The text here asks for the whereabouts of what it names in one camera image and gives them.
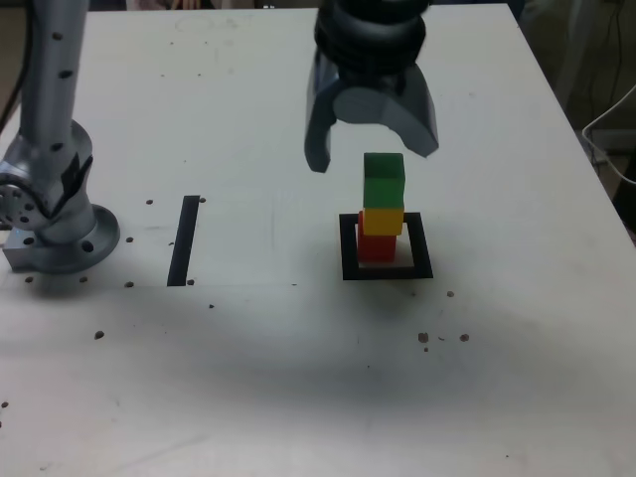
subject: black strip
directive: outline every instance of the black strip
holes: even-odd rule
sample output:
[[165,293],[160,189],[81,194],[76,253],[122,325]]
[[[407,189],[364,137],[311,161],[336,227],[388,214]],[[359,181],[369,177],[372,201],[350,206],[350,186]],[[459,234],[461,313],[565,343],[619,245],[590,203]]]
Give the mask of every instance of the black strip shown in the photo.
[[413,266],[396,266],[394,268],[360,268],[358,264],[358,243],[356,241],[356,224],[358,214],[340,215],[340,251],[342,253],[343,280],[414,280],[432,278],[430,256],[426,246],[424,227],[418,212],[404,214],[404,222],[408,227],[410,253]]
[[192,241],[195,238],[195,226],[199,212],[199,198],[200,196],[185,196],[183,198],[175,247],[172,250],[172,260],[168,272],[168,286],[186,286],[190,252],[192,251]]

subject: stacked cubes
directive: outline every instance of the stacked cubes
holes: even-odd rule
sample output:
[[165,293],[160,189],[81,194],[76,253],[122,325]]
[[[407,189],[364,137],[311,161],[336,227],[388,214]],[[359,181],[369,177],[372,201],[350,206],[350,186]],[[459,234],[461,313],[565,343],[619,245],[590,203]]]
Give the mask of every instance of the stacked cubes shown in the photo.
[[366,153],[364,210],[358,219],[358,261],[394,261],[403,219],[402,155]]

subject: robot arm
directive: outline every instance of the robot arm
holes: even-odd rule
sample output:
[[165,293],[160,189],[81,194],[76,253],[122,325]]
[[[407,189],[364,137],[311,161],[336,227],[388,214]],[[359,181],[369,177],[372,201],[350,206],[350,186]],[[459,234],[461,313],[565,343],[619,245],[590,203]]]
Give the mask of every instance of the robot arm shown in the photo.
[[437,149],[432,99],[415,64],[428,0],[325,0],[318,11],[305,156],[326,172],[336,120],[383,124],[420,156]]
[[86,194],[92,145],[73,121],[88,0],[28,0],[20,130],[0,163],[0,218],[14,270],[80,271],[115,248],[114,215]]

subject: white cable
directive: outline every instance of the white cable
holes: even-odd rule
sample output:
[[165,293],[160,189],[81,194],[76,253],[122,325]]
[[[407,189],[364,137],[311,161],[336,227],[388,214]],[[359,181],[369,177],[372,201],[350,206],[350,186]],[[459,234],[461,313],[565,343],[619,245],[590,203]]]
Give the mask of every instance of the white cable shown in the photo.
[[583,131],[581,133],[581,135],[583,136],[583,139],[585,140],[585,142],[587,144],[589,144],[591,147],[594,148],[594,150],[600,154],[601,157],[603,157],[606,161],[607,164],[609,164],[609,167],[612,168],[612,170],[616,173],[616,175],[618,177],[620,177],[623,181],[628,182],[629,184],[636,186],[636,181],[632,181],[631,179],[626,178],[625,176],[623,176],[620,171],[616,168],[616,166],[614,165],[614,163],[609,159],[609,157],[607,157],[607,154],[605,154],[603,151],[601,151],[596,144],[594,144],[591,139],[589,137],[587,137],[587,133],[589,132],[590,127],[592,127],[594,124],[596,124],[598,121],[600,121],[603,117],[605,117],[607,114],[609,114],[610,112],[612,112],[614,109],[616,109],[625,99],[627,99],[632,92],[636,91],[636,84],[634,84],[632,86],[632,88],[627,91],[625,93],[625,95],[623,97],[621,97],[618,101],[616,101],[616,104],[614,104],[612,107],[610,107],[609,109],[607,109],[605,112],[603,112],[600,116],[598,116],[596,119],[594,119],[592,122],[590,122],[589,124],[587,124],[585,127],[583,127]]

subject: yellow cube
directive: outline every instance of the yellow cube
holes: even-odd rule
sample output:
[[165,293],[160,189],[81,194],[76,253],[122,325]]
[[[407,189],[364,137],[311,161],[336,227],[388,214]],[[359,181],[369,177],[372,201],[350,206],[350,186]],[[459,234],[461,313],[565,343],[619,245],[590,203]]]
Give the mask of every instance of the yellow cube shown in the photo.
[[365,209],[365,236],[399,236],[404,222],[404,207],[401,209]]

